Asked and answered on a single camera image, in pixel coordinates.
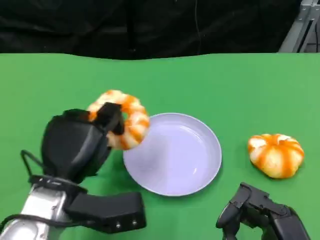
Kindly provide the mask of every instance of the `lavender plate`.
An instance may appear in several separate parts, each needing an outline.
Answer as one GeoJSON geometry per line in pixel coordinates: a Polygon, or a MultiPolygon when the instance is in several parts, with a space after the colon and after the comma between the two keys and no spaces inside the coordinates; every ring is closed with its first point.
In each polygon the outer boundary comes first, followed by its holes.
{"type": "Polygon", "coordinates": [[[142,143],[123,153],[126,169],[145,189],[164,196],[193,194],[217,175],[222,161],[214,132],[198,119],[163,113],[150,118],[142,143]]]}

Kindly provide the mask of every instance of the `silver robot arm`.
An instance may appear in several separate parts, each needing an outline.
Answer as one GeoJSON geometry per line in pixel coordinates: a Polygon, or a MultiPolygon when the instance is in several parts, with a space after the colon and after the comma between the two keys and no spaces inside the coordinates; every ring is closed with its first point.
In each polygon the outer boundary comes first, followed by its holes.
{"type": "Polygon", "coordinates": [[[121,135],[125,129],[121,105],[107,102],[93,121],[89,116],[81,109],[54,116],[44,131],[41,160],[21,151],[32,187],[22,212],[0,224],[0,240],[57,240],[64,228],[76,226],[107,234],[146,227],[139,192],[95,196],[79,186],[108,158],[106,134],[121,135]],[[43,175],[32,173],[26,157],[43,169],[43,175]]]}
{"type": "MultiPolygon", "coordinates": [[[[63,211],[67,199],[64,191],[33,186],[21,211],[57,222],[68,222],[63,211]]],[[[17,219],[12,221],[0,235],[0,240],[58,240],[63,228],[50,227],[43,222],[17,219]]]]}

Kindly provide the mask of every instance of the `plate rim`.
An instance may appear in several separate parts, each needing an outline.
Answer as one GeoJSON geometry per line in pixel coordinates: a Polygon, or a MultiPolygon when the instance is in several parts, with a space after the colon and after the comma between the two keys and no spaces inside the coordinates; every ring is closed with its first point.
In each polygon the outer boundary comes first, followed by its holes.
{"type": "Polygon", "coordinates": [[[217,135],[214,133],[214,131],[207,125],[205,124],[203,121],[195,118],[194,116],[190,116],[190,115],[187,115],[185,113],[178,113],[178,112],[164,112],[164,113],[158,113],[158,114],[155,114],[155,115],[152,115],[150,116],[150,119],[152,118],[155,118],[155,117],[158,117],[158,116],[162,116],[162,115],[177,115],[177,116],[184,116],[184,117],[187,117],[187,118],[191,118],[197,122],[199,122],[200,124],[203,124],[210,132],[211,134],[213,135],[213,137],[215,138],[215,140],[217,141],[218,143],[218,147],[219,147],[219,152],[218,152],[218,168],[217,168],[217,171],[215,174],[212,175],[211,178],[209,178],[209,180],[207,182],[205,182],[201,187],[199,187],[196,191],[192,191],[192,192],[189,192],[189,193],[184,193],[184,194],[163,194],[163,193],[160,193],[160,192],[157,192],[155,190],[152,190],[150,189],[149,187],[146,187],[144,185],[142,185],[141,183],[139,183],[129,172],[128,170],[128,166],[126,164],[126,160],[125,160],[125,152],[126,151],[123,151],[123,162],[124,162],[124,166],[127,170],[127,172],[129,173],[129,175],[131,176],[131,178],[138,184],[140,185],[142,188],[152,192],[152,193],[155,193],[155,194],[158,194],[158,195],[161,195],[161,196],[166,196],[166,197],[182,197],[182,196],[189,196],[189,195],[192,195],[192,194],[195,194],[201,190],[203,190],[205,187],[207,187],[215,178],[216,176],[218,175],[219,171],[220,171],[220,168],[221,168],[221,164],[222,164],[222,148],[221,148],[221,144],[220,144],[220,141],[217,137],[217,135]]]}

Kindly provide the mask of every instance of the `toy shrimp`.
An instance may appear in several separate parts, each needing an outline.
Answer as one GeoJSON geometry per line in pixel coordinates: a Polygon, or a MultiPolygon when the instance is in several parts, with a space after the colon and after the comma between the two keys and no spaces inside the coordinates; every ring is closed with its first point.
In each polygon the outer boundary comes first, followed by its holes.
{"type": "Polygon", "coordinates": [[[139,99],[119,90],[109,90],[88,107],[90,118],[94,119],[97,111],[105,103],[121,105],[121,111],[128,116],[124,121],[124,133],[122,135],[108,132],[109,146],[122,150],[129,150],[138,146],[146,136],[150,125],[146,109],[141,105],[139,99]]]}
{"type": "Polygon", "coordinates": [[[290,178],[304,160],[304,150],[293,137],[283,134],[252,136],[248,141],[250,160],[271,178],[290,178]]]}

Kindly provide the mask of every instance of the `green tablecloth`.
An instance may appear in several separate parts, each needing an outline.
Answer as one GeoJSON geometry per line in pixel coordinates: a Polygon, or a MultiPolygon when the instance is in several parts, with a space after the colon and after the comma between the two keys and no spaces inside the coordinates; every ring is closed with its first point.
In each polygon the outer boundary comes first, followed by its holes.
{"type": "MultiPolygon", "coordinates": [[[[102,92],[120,89],[140,98],[151,115],[179,112],[210,126],[222,146],[223,166],[197,194],[163,197],[137,185],[115,151],[97,177],[83,186],[90,194],[141,191],[148,226],[105,235],[83,227],[61,239],[218,240],[215,223],[240,182],[292,206],[312,239],[319,232],[320,55],[214,54],[186,58],[117,61],[62,54],[0,55],[0,219],[19,213],[30,186],[19,152],[40,156],[42,134],[53,115],[86,108],[102,92]],[[247,153],[255,134],[294,136],[305,150],[297,175],[272,180],[255,169],[247,153]]],[[[257,240],[261,231],[243,226],[239,240],[257,240]]]]}

